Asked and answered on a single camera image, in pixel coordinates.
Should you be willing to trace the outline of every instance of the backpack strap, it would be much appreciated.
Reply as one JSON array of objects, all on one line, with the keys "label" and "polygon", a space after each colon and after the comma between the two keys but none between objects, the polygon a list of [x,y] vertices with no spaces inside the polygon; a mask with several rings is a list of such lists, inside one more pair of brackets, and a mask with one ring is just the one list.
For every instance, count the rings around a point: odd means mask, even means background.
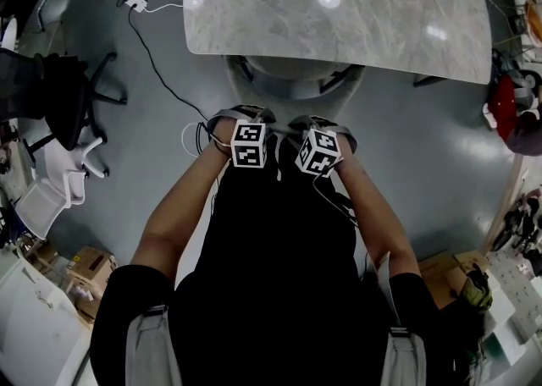
[{"label": "backpack strap", "polygon": [[425,386],[427,362],[422,339],[401,326],[390,286],[390,253],[377,271],[379,287],[393,316],[388,335],[388,348],[384,359],[381,386]]},{"label": "backpack strap", "polygon": [[182,386],[166,306],[152,307],[132,321],[124,369],[126,386]]}]

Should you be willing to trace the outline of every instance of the white chair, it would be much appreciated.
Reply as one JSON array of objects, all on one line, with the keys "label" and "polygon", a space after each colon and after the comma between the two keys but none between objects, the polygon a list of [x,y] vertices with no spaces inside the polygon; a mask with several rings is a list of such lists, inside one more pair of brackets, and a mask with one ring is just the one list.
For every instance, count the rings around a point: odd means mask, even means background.
[{"label": "white chair", "polygon": [[17,19],[12,18],[9,21],[8,27],[3,33],[2,49],[8,49],[11,52],[15,52],[16,43],[17,43]]},{"label": "white chair", "polygon": [[37,178],[17,203],[15,211],[26,228],[44,240],[57,216],[72,205],[85,202],[85,176],[89,169],[97,177],[104,178],[107,171],[99,171],[88,161],[87,154],[102,144],[97,138],[86,147],[77,146],[71,152],[56,139],[44,147],[46,178]]}]

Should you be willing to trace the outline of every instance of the black office chair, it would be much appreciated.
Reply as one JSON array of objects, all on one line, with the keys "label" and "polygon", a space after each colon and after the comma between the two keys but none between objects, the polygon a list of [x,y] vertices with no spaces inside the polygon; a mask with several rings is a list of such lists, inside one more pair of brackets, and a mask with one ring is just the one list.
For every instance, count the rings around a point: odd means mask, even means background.
[{"label": "black office chair", "polygon": [[109,61],[117,54],[108,53],[90,80],[85,76],[86,63],[77,57],[57,54],[43,58],[27,58],[0,48],[0,122],[13,118],[45,118],[51,134],[32,146],[24,141],[35,165],[33,154],[53,139],[68,151],[77,145],[80,132],[90,125],[92,134],[107,142],[97,125],[92,101],[125,105],[126,99],[115,100],[98,94],[95,86]]}]

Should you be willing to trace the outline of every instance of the table top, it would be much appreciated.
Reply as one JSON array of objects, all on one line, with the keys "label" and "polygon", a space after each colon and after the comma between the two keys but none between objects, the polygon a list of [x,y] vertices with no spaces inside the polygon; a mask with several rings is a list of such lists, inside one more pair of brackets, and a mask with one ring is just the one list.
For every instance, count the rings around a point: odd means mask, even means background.
[{"label": "table top", "polygon": [[197,54],[354,63],[487,84],[485,0],[184,0]]}]

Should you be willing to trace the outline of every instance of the table leg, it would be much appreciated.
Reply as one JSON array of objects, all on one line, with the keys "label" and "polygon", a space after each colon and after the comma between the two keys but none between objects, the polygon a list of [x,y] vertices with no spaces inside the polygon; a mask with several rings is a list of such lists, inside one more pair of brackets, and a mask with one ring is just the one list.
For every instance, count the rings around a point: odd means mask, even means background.
[{"label": "table leg", "polygon": [[419,88],[420,86],[436,84],[437,82],[442,82],[443,80],[447,80],[447,79],[446,78],[439,78],[437,76],[428,76],[426,78],[418,80],[417,82],[414,82],[414,88]]}]

